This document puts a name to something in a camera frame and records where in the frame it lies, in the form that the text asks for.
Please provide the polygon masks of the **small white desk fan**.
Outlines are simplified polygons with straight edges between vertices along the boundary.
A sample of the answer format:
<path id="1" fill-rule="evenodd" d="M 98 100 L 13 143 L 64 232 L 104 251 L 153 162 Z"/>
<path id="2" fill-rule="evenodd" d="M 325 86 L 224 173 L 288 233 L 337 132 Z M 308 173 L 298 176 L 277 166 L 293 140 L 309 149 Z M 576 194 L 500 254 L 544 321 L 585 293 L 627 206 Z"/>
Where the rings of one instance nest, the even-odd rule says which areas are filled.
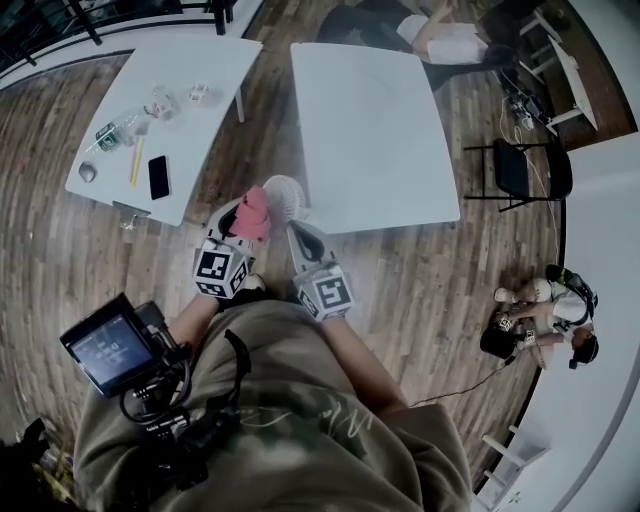
<path id="1" fill-rule="evenodd" d="M 267 196 L 267 209 L 271 222 L 270 235 L 279 237 L 286 232 L 291 221 L 306 221 L 307 207 L 303 187 L 293 178 L 274 175 L 263 185 Z"/>

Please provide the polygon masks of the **white wooden shelf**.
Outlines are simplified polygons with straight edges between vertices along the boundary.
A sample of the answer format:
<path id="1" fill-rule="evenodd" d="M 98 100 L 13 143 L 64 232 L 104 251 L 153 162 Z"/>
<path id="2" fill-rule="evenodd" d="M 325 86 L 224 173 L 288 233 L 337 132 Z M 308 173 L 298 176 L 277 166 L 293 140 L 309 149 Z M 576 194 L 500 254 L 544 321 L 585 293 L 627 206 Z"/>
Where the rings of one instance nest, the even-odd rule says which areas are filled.
<path id="1" fill-rule="evenodd" d="M 472 497 L 471 512 L 524 512 L 524 497 L 550 453 L 538 446 L 522 429 L 510 425 L 507 444 L 488 434 L 482 441 L 499 455 L 493 470 L 483 472 L 486 481 Z"/>

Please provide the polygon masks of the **pink cloth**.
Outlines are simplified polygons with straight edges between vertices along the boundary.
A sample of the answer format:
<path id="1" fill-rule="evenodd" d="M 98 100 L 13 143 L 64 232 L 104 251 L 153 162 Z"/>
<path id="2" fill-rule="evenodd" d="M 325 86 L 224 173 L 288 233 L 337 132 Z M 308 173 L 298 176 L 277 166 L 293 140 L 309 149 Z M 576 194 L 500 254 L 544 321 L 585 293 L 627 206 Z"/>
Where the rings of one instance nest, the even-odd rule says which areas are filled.
<path id="1" fill-rule="evenodd" d="M 236 236 L 255 241 L 266 241 L 271 231 L 266 191 L 252 186 L 238 204 L 235 220 L 230 232 Z"/>

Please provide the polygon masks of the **clear plastic cup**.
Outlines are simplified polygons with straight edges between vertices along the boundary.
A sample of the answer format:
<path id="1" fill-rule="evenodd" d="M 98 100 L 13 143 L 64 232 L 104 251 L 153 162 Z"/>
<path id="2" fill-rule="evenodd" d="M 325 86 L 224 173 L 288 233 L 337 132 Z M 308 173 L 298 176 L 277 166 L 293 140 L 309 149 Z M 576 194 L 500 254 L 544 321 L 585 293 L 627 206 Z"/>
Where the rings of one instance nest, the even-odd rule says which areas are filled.
<path id="1" fill-rule="evenodd" d="M 162 85 L 155 85 L 145 111 L 163 122 L 170 122 L 181 112 L 174 94 Z"/>

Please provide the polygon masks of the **black bucket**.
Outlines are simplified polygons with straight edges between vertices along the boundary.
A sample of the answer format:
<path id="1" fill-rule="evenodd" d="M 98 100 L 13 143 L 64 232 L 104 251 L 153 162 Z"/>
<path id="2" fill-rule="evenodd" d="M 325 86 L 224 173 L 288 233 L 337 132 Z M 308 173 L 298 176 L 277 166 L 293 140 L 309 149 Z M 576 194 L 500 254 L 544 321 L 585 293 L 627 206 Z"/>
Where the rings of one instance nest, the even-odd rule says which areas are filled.
<path id="1" fill-rule="evenodd" d="M 480 349 L 502 360 L 508 360 L 514 354 L 517 341 L 510 331 L 504 331 L 496 326 L 489 326 L 480 339 Z"/>

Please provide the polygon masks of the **person's olive shirt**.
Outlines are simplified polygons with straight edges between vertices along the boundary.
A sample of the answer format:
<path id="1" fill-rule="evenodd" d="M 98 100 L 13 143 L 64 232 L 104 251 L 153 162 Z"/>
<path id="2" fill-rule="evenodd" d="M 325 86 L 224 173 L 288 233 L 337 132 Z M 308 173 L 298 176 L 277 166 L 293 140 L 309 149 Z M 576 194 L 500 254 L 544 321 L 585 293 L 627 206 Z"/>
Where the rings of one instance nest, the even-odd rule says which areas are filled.
<path id="1" fill-rule="evenodd" d="M 439 405 L 371 412 L 302 307 L 260 301 L 218 312 L 201 342 L 187 408 L 231 389 L 246 345 L 240 425 L 186 490 L 151 468 L 142 431 L 89 391 L 76 436 L 80 503 L 96 512 L 470 512 L 458 432 Z"/>

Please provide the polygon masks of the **black chest monitor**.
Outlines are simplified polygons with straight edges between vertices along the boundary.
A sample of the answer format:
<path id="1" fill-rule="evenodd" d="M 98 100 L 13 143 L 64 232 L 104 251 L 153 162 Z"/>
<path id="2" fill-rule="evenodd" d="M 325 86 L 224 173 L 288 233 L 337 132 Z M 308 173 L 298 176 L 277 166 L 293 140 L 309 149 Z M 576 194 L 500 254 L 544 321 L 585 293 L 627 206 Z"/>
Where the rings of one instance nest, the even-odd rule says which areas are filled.
<path id="1" fill-rule="evenodd" d="M 60 342 L 106 398 L 140 385 L 163 363 L 164 350 L 124 294 L 71 327 Z"/>

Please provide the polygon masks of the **white standing desk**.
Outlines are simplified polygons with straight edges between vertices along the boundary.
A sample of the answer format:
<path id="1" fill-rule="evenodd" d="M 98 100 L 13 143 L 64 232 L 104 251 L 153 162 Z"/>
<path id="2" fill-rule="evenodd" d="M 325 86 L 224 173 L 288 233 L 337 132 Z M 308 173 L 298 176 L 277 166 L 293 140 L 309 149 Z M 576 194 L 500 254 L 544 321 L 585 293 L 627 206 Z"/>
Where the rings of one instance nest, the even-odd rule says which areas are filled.
<path id="1" fill-rule="evenodd" d="M 566 51 L 562 47 L 563 41 L 561 36 L 546 20 L 539 7 L 534 9 L 532 13 L 532 19 L 529 22 L 526 22 L 525 25 L 520 29 L 520 35 L 526 35 L 537 26 L 542 27 L 547 33 L 548 43 L 541 49 L 535 51 L 531 55 L 531 58 L 536 59 L 548 50 L 550 50 L 553 55 L 534 68 L 529 67 L 522 60 L 519 61 L 520 66 L 540 84 L 544 85 L 545 82 L 541 78 L 542 73 L 554 64 L 559 64 L 563 70 L 564 76 L 568 82 L 573 97 L 573 107 L 567 112 L 559 114 L 553 117 L 550 121 L 545 122 L 545 128 L 552 135 L 558 136 L 555 126 L 560 123 L 569 121 L 570 119 L 583 116 L 588 120 L 594 130 L 598 130 L 598 124 L 592 109 L 591 102 L 579 74 L 579 65 L 571 55 L 566 53 Z"/>

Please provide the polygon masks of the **black folding chair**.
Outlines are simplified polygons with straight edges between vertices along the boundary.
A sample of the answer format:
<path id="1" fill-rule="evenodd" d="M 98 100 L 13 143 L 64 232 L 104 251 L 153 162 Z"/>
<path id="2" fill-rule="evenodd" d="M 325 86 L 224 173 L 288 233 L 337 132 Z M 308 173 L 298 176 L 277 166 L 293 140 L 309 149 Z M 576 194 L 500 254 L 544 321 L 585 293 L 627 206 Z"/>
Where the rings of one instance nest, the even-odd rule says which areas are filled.
<path id="1" fill-rule="evenodd" d="M 549 191 L 542 196 L 533 196 L 529 186 L 529 164 L 527 151 L 542 148 L 545 152 L 549 171 Z M 498 138 L 491 145 L 470 146 L 465 152 L 480 151 L 481 157 L 481 195 L 466 195 L 466 200 L 501 201 L 508 200 L 507 207 L 499 208 L 500 213 L 513 210 L 534 202 L 559 202 L 565 200 L 573 190 L 573 172 L 568 153 L 558 142 L 511 144 Z M 499 191 L 506 196 L 486 194 L 486 158 L 492 155 L 494 181 Z"/>

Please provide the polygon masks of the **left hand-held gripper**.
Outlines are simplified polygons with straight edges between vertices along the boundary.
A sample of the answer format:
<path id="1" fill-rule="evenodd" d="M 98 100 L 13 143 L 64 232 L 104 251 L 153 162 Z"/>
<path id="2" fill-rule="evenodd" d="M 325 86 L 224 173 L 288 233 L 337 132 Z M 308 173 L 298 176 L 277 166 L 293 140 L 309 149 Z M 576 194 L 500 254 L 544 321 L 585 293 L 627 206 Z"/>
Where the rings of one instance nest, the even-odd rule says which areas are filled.
<path id="1" fill-rule="evenodd" d="M 203 295 L 231 299 L 251 272 L 257 242 L 231 231 L 240 203 L 240 198 L 229 201 L 208 221 L 193 272 L 195 285 Z"/>

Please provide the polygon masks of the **black metal railing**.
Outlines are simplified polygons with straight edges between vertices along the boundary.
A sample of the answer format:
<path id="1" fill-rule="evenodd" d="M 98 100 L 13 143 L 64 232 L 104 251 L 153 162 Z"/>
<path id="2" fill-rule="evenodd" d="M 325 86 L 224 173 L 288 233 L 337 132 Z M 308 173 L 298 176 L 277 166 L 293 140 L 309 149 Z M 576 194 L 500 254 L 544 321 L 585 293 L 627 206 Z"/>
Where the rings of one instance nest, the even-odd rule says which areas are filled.
<path id="1" fill-rule="evenodd" d="M 0 79 L 58 50 L 142 28 L 211 24 L 223 35 L 238 0 L 0 0 Z"/>

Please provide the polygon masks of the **yellow pencil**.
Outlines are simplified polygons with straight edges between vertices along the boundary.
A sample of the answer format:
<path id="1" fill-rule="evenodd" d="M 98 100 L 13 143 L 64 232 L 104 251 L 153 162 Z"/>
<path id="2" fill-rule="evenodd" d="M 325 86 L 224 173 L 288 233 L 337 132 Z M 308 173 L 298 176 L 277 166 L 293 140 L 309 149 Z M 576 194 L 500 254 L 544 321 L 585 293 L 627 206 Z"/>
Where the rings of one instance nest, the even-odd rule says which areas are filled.
<path id="1" fill-rule="evenodd" d="M 140 163 L 142 159 L 143 148 L 145 144 L 145 137 L 140 136 L 136 139 L 134 154 L 133 154 L 133 163 L 131 167 L 131 175 L 130 175 L 130 186 L 136 187 L 137 178 L 140 168 Z"/>

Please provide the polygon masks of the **grey table clamp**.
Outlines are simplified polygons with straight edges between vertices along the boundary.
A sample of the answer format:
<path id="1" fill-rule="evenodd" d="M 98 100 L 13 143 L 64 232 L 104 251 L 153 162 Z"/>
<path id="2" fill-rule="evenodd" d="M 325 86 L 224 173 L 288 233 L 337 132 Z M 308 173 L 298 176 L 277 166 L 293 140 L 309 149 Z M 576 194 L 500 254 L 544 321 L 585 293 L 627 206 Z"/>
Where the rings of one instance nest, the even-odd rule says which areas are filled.
<path id="1" fill-rule="evenodd" d="M 147 219 L 150 216 L 150 213 L 146 210 L 118 201 L 113 201 L 112 206 L 120 212 L 120 226 L 125 230 L 134 229 L 139 221 Z"/>

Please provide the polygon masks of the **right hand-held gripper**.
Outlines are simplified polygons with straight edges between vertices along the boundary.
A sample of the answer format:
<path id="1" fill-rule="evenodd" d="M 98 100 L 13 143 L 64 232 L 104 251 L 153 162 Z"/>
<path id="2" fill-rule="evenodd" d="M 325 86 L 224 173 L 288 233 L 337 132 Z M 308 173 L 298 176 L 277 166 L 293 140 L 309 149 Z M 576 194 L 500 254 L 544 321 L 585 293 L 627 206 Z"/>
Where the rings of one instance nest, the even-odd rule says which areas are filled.
<path id="1" fill-rule="evenodd" d="M 286 228 L 298 301 L 316 321 L 344 317 L 355 301 L 346 273 L 337 263 L 327 235 L 306 222 L 291 221 Z"/>

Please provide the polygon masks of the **person's black trousers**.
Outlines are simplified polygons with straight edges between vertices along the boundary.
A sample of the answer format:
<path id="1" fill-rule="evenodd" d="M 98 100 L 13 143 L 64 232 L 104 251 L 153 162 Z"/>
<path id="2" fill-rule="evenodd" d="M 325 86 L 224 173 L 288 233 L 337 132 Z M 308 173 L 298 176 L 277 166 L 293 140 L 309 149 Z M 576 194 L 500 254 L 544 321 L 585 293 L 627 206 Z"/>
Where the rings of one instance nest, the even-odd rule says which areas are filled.
<path id="1" fill-rule="evenodd" d="M 267 288 L 253 288 L 253 289 L 241 289 L 231 299 L 217 298 L 217 311 L 223 312 L 233 307 L 239 307 L 260 301 L 276 301 L 284 302 L 296 307 L 301 307 L 302 304 L 294 294 L 289 294 L 282 298 L 275 291 Z"/>

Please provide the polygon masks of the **black smartphone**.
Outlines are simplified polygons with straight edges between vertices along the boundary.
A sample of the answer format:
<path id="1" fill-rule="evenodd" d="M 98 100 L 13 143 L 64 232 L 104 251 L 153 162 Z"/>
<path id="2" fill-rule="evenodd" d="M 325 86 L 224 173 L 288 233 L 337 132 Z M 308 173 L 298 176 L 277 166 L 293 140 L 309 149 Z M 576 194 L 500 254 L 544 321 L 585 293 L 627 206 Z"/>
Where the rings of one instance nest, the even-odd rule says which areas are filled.
<path id="1" fill-rule="evenodd" d="M 170 181 L 167 158 L 159 156 L 148 162 L 150 197 L 153 201 L 170 195 Z"/>

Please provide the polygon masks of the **white table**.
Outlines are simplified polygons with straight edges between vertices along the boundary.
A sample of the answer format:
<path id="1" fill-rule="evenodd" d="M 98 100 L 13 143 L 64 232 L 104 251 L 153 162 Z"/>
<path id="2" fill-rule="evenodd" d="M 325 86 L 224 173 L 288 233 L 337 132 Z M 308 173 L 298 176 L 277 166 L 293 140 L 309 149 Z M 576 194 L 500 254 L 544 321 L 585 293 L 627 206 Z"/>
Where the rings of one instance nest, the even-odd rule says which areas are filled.
<path id="1" fill-rule="evenodd" d="M 112 205 L 118 201 L 146 210 L 153 219 L 172 226 L 182 223 L 192 193 L 232 103 L 238 96 L 263 45 L 237 37 L 190 33 L 167 41 L 140 44 L 117 74 L 97 108 L 77 150 L 65 183 L 66 191 Z M 189 101 L 191 87 L 205 82 L 209 95 L 201 104 Z M 130 186 L 136 136 L 104 152 L 95 134 L 106 124 L 118 127 L 127 114 L 140 114 L 155 85 L 175 96 L 181 112 L 170 122 L 151 119 L 136 187 Z M 167 158 L 170 195 L 150 197 L 148 162 Z M 83 161 L 91 162 L 97 177 L 86 183 L 78 174 Z"/>
<path id="2" fill-rule="evenodd" d="M 323 43 L 290 47 L 309 221 L 327 234 L 455 222 L 452 162 L 414 56 Z"/>

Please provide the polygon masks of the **person's left forearm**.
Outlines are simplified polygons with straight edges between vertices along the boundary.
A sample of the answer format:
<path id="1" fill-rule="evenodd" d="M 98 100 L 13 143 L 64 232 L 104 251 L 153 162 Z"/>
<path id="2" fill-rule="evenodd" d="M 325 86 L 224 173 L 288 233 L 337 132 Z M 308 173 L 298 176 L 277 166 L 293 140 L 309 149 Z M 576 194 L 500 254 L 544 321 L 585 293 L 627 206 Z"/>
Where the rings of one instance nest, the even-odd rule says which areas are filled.
<path id="1" fill-rule="evenodd" d="M 186 345 L 195 354 L 213 318 L 218 313 L 217 298 L 195 296 L 169 326 L 169 333 L 178 345 Z"/>

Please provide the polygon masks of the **person's right forearm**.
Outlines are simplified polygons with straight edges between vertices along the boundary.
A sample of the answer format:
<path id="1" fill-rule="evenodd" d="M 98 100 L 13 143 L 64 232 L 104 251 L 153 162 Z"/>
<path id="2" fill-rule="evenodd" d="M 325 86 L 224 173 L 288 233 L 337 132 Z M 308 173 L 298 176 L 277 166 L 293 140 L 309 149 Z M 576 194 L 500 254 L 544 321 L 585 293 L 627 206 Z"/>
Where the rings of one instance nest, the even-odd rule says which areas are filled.
<path id="1" fill-rule="evenodd" d="M 329 319 L 320 327 L 363 405 L 378 416 L 408 408 L 399 385 L 343 317 Z"/>

